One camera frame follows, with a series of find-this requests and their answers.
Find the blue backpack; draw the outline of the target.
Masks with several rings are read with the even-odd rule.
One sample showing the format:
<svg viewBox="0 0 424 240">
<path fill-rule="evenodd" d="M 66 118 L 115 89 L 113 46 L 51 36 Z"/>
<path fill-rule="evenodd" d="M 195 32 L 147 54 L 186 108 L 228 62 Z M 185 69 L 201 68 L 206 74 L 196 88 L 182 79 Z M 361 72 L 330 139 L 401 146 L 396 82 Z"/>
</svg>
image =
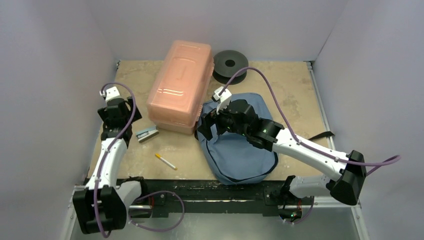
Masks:
<svg viewBox="0 0 424 240">
<path fill-rule="evenodd" d="M 201 133 L 197 133 L 197 139 L 211 171 L 224 185 L 259 183 L 279 163 L 276 153 L 252 146 L 241 135 L 229 132 L 217 135 L 215 125 L 211 133 L 211 140 Z"/>
</svg>

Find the yellow white pencil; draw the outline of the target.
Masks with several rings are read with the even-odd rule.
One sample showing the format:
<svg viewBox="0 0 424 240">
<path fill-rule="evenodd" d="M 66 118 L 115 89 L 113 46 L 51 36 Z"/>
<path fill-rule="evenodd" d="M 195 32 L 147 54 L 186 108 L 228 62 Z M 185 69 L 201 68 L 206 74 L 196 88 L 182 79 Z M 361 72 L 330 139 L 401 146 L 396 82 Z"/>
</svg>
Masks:
<svg viewBox="0 0 424 240">
<path fill-rule="evenodd" d="M 165 158 L 163 158 L 160 154 L 156 153 L 155 157 L 157 159 L 159 159 L 161 162 L 163 162 L 164 164 L 166 164 L 168 167 L 170 167 L 171 169 L 173 169 L 174 171 L 177 171 L 178 168 L 172 164 L 171 162 L 169 162 L 168 160 L 166 160 Z"/>
</svg>

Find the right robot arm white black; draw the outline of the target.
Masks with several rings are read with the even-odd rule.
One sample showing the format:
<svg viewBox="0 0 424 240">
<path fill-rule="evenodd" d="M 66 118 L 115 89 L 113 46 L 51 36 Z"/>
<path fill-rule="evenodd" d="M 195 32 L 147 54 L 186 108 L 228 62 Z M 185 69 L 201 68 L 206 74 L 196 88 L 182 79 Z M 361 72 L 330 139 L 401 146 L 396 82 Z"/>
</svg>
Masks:
<svg viewBox="0 0 424 240">
<path fill-rule="evenodd" d="M 213 127 L 217 135 L 241 135 L 258 149 L 292 157 L 322 173 L 317 177 L 287 178 L 280 191 L 284 202 L 292 204 L 307 196 L 329 195 L 346 205 L 358 203 L 367 177 L 364 155 L 359 151 L 336 151 L 299 137 L 282 124 L 259 117 L 244 99 L 204 113 L 197 131 L 210 141 Z"/>
</svg>

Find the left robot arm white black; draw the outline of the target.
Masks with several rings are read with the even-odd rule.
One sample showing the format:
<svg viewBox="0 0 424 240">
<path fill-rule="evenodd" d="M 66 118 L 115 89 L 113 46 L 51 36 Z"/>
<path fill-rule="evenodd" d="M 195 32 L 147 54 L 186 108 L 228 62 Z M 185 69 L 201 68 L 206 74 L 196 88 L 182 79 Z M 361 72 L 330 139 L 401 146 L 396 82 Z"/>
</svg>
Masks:
<svg viewBox="0 0 424 240">
<path fill-rule="evenodd" d="M 132 123 L 142 118 L 134 99 L 109 99 L 97 113 L 103 121 L 99 158 L 84 189 L 72 197 L 83 234 L 123 229 L 129 205 L 133 201 L 142 205 L 149 199 L 142 177 L 129 178 L 117 185 L 119 167 L 133 135 Z"/>
</svg>

